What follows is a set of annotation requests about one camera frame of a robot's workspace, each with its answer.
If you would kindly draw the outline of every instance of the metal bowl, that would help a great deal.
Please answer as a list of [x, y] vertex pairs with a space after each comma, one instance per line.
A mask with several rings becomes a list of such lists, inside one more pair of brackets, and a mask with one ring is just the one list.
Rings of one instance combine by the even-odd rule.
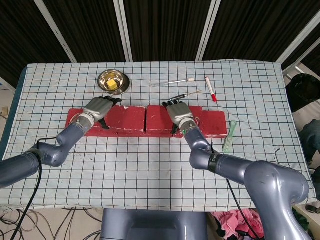
[[[114, 80], [116, 83], [116, 89], [110, 89], [107, 82]], [[130, 86], [129, 78], [122, 72], [109, 69], [103, 71], [98, 77], [98, 86], [111, 95], [123, 94]]]

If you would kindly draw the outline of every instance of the black cable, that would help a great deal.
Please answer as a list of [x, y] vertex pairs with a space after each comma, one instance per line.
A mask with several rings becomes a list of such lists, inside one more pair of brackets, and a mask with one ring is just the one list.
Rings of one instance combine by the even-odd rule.
[[98, 239], [98, 237], [99, 237], [100, 234], [101, 234], [101, 232], [99, 232], [99, 233], [95, 236], [94, 240]]
[[[39, 149], [39, 142], [40, 142], [41, 140], [51, 140], [51, 139], [56, 139], [56, 138], [57, 138], [57, 137], [40, 138], [40, 139], [36, 142], [36, 148]], [[15, 239], [15, 237], [16, 237], [16, 235], [17, 235], [17, 232], [18, 232], [19, 228], [21, 227], [21, 224], [22, 224], [22, 222], [24, 221], [24, 219], [25, 219], [25, 217], [26, 217], [26, 214], [27, 214], [27, 212], [28, 212], [28, 210], [29, 210], [29, 208], [30, 208], [30, 206], [31, 206], [31, 204], [32, 204], [32, 202], [33, 202], [36, 194], [37, 194], [37, 191], [38, 191], [38, 189], [39, 189], [39, 185], [40, 185], [41, 177], [42, 177], [42, 163], [41, 163], [41, 158], [40, 158], [39, 156], [36, 156], [36, 159], [38, 160], [38, 163], [39, 163], [38, 181], [37, 181], [37, 183], [36, 183], [36, 186], [35, 186], [35, 188], [34, 188], [34, 191], [33, 191], [33, 194], [32, 194], [32, 196], [31, 196], [30, 200], [29, 200], [27, 206], [25, 207], [25, 210], [24, 210], [24, 212], [23, 212], [23, 214], [22, 214], [22, 217], [21, 217], [19, 223], [17, 224], [17, 226], [16, 226], [16, 228], [15, 228], [15, 230], [14, 230], [14, 233], [13, 233], [13, 235], [12, 235], [12, 237], [11, 237], [11, 240], [14, 240], [14, 239]]]
[[254, 230], [254, 229], [252, 228], [252, 226], [249, 224], [249, 222], [248, 222], [248, 220], [247, 220], [244, 212], [242, 211], [242, 209], [241, 209], [241, 207], [240, 207], [240, 205], [239, 205], [239, 202], [238, 202], [238, 200], [237, 200], [237, 198], [236, 198], [235, 192], [234, 192], [233, 188], [231, 187], [231, 184], [230, 184], [229, 179], [226, 179], [226, 182], [228, 183], [228, 186], [229, 186], [230, 191], [231, 191], [231, 194], [232, 194], [232, 196], [233, 196], [233, 198], [234, 198], [235, 204], [236, 204], [236, 206], [238, 207], [238, 209], [239, 209], [239, 211], [240, 211], [240, 213], [241, 213], [241, 215], [242, 215], [245, 223], [248, 225], [248, 227], [250, 228], [250, 230], [253, 232], [253, 234], [255, 235], [256, 239], [257, 239], [257, 240], [261, 240], [261, 239], [259, 238], [258, 234], [255, 232], [255, 230]]
[[[66, 207], [62, 207], [62, 208], [60, 208], [60, 209], [62, 209], [62, 210], [72, 210], [72, 208], [66, 208]], [[75, 209], [73, 209], [74, 211], [83, 211], [83, 210], [90, 210], [90, 209], [93, 209], [93, 207], [90, 207], [90, 208], [75, 208]]]
[[0, 114], [0, 117], [4, 118], [6, 121], [8, 121], [8, 118]]
[[[5, 219], [5, 221], [6, 221], [6, 222], [10, 222], [10, 223], [18, 226], [17, 223], [15, 223], [14, 221], [11, 221], [10, 219]], [[4, 219], [1, 219], [0, 222], [2, 222], [3, 224], [6, 224], [6, 225], [12, 225], [12, 224], [5, 223], [5, 222], [4, 222]], [[7, 233], [12, 232], [12, 231], [15, 231], [16, 229], [12, 229], [12, 230], [10, 230], [10, 231], [7, 231], [7, 232], [5, 232], [4, 234], [7, 234]], [[19, 231], [19, 233], [20, 233], [20, 238], [19, 238], [19, 239], [25, 240], [24, 235], [22, 234], [22, 229], [21, 229], [21, 227], [18, 228], [18, 231]]]
[[76, 209], [73, 210], [73, 213], [72, 213], [71, 219], [69, 221], [68, 227], [66, 228], [65, 235], [64, 235], [64, 239], [65, 240], [67, 239], [67, 234], [68, 234], [69, 228], [71, 229], [70, 226], [71, 226], [72, 220], [74, 219], [75, 213], [76, 213]]
[[5, 234], [7, 234], [8, 232], [4, 233], [1, 229], [0, 229], [0, 232], [2, 233], [2, 240], [5, 240]]
[[62, 228], [63, 224], [65, 223], [65, 221], [67, 220], [68, 216], [70, 215], [70, 213], [73, 211], [73, 209], [71, 209], [68, 214], [65, 216], [64, 220], [62, 221], [61, 225], [59, 226], [58, 230], [56, 231], [53, 240], [57, 239], [58, 233], [60, 232], [60, 229]]
[[40, 230], [40, 228], [38, 227], [38, 224], [35, 223], [35, 221], [27, 214], [26, 215], [35, 225], [35, 228], [38, 229], [39, 233], [42, 235], [42, 237], [47, 240], [46, 236], [43, 234], [43, 232]]
[[17, 225], [17, 222], [19, 221], [19, 219], [20, 219], [20, 217], [21, 217], [20, 211], [17, 210], [17, 212], [18, 212], [19, 216], [18, 216], [18, 219], [17, 219], [15, 222], [10, 222], [10, 223], [9, 223], [7, 220], [4, 219], [5, 215], [3, 215], [2, 217], [0, 217], [0, 221], [2, 221], [2, 222], [3, 222], [4, 224], [6, 224], [6, 225]]
[[36, 141], [36, 148], [39, 149], [39, 143], [42, 140], [52, 140], [52, 139], [56, 139], [57, 137], [49, 137], [49, 138], [40, 138], [38, 141]]
[[52, 232], [50, 223], [48, 222], [48, 220], [46, 219], [46, 217], [45, 217], [42, 213], [40, 213], [40, 212], [38, 212], [38, 211], [30, 210], [30, 212], [34, 212], [35, 214], [40, 215], [40, 216], [44, 219], [44, 221], [46, 222], [46, 224], [47, 224], [48, 227], [49, 227], [49, 230], [50, 230], [50, 233], [51, 233], [51, 235], [52, 235], [52, 238], [54, 238], [55, 235], [54, 235], [54, 233]]
[[100, 219], [98, 219], [98, 218], [94, 217], [90, 212], [88, 212], [88, 210], [87, 210], [87, 209], [84, 209], [84, 212], [85, 212], [85, 213], [86, 213], [90, 218], [92, 218], [92, 219], [94, 219], [94, 220], [96, 220], [96, 221], [98, 221], [98, 222], [102, 223], [102, 221], [101, 221]]
[[95, 231], [95, 232], [89, 234], [89, 235], [86, 236], [83, 240], [88, 240], [88, 239], [91, 238], [92, 236], [94, 236], [94, 235], [99, 235], [99, 234], [101, 234], [101, 230]]

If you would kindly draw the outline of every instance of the robot wrist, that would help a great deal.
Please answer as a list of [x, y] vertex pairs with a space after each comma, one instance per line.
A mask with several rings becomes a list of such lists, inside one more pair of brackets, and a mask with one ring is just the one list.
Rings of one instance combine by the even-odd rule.
[[197, 128], [196, 122], [192, 118], [184, 118], [179, 123], [180, 131], [183, 135], [187, 134], [187, 132], [191, 129]]
[[78, 126], [86, 134], [95, 124], [95, 119], [90, 113], [80, 113], [73, 117], [70, 124]]

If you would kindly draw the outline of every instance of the checkered tablecloth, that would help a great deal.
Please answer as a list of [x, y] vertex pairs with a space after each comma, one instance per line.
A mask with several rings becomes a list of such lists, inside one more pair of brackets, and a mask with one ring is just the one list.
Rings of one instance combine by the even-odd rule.
[[[316, 200], [281, 65], [271, 62], [30, 64], [3, 159], [21, 154], [39, 138], [55, 137], [64, 129], [70, 108], [83, 108], [92, 98], [105, 96], [97, 78], [106, 69], [117, 69], [131, 80], [130, 88], [121, 95], [123, 106], [160, 105], [176, 95], [202, 90], [183, 101], [204, 110], [224, 111], [228, 128], [231, 120], [238, 122], [232, 155], [278, 162], [300, 171], [309, 181], [307, 201]], [[205, 76], [211, 79], [217, 103], [211, 100]], [[151, 86], [186, 78], [196, 81]], [[223, 139], [208, 141], [222, 152]], [[209, 171], [192, 169], [189, 156], [184, 138], [83, 137], [61, 167], [43, 166], [33, 206], [206, 212], [235, 209], [226, 180]], [[1, 209], [27, 205], [36, 181], [37, 174], [1, 189]], [[241, 207], [254, 206], [244, 186], [231, 185]]]

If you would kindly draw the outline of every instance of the black curtain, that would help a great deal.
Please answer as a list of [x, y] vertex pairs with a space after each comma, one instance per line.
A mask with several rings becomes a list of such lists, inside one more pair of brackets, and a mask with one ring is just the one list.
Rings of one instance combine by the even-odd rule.
[[16, 87], [27, 64], [68, 62], [33, 0], [1, 1], [0, 77]]
[[291, 64], [293, 64], [319, 38], [320, 38], [320, 24], [317, 27], [315, 27], [315, 29], [305, 38], [304, 41], [302, 41], [302, 43], [296, 48], [296, 50], [288, 57], [288, 59], [282, 64], [282, 68], [286, 69]]
[[222, 0], [204, 60], [275, 62], [319, 10], [319, 0]]
[[310, 52], [308, 56], [302, 60], [302, 63], [320, 76], [320, 45]]
[[210, 0], [124, 0], [134, 61], [194, 61]]
[[44, 0], [79, 63], [125, 62], [113, 0]]

